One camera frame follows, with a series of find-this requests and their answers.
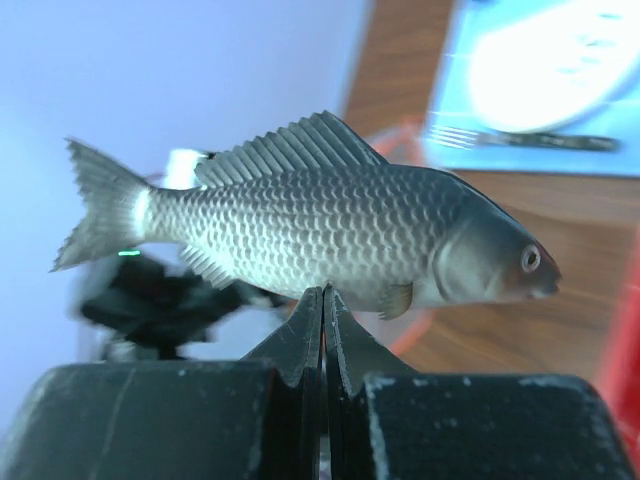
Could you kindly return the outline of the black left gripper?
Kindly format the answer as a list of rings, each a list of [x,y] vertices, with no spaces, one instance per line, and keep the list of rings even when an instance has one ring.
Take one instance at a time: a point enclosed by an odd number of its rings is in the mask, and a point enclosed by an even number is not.
[[[75,313],[111,336],[100,360],[180,360],[178,349],[209,342],[209,328],[243,307],[265,309],[280,320],[293,301],[242,281],[216,289],[184,270],[140,252],[119,252],[93,261],[80,280]]]

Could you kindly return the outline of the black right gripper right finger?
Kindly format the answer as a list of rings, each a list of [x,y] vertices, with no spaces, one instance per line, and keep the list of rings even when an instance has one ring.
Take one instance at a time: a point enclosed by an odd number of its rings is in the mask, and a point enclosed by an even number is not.
[[[323,292],[336,479],[634,479],[611,415],[584,379],[409,367]]]

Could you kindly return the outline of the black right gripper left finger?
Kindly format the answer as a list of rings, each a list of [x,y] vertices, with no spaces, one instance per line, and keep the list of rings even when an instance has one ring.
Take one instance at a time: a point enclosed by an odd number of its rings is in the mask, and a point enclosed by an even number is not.
[[[5,479],[314,479],[323,293],[238,361],[73,364],[32,387]]]

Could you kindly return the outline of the grey toy fish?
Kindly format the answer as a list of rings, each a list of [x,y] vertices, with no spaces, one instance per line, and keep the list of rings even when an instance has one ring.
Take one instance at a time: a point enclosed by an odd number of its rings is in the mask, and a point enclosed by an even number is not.
[[[384,320],[559,287],[551,255],[488,196],[451,172],[388,162],[328,111],[200,153],[190,189],[154,186],[80,141],[67,147],[87,212],[58,270],[173,243],[216,288],[241,280],[298,299],[329,285]]]

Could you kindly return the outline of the red plastic tray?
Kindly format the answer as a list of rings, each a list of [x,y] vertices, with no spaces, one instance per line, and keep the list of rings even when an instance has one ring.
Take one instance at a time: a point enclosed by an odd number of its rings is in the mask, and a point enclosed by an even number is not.
[[[631,454],[639,457],[639,272],[624,286],[597,386]]]

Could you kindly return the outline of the blue checked cloth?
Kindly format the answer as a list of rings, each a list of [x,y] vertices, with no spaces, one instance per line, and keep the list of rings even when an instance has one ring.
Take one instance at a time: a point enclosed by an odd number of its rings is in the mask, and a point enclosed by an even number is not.
[[[487,145],[504,132],[607,137],[613,152]],[[423,144],[454,170],[635,177],[635,1],[458,1]]]

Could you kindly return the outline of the cream and teal plate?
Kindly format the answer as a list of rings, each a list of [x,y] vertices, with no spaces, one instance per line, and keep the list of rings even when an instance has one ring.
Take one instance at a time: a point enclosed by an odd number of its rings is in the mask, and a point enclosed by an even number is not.
[[[491,129],[549,130],[605,102],[638,68],[638,2],[560,1],[479,37],[469,99]]]

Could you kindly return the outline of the black handled fork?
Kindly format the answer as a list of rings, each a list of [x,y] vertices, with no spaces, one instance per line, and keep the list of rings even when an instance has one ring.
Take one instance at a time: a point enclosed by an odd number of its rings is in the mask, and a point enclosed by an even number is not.
[[[433,125],[427,137],[430,141],[452,148],[470,150],[481,145],[515,146],[614,152],[620,149],[619,140],[588,135],[561,135],[555,133],[481,132],[459,127]]]

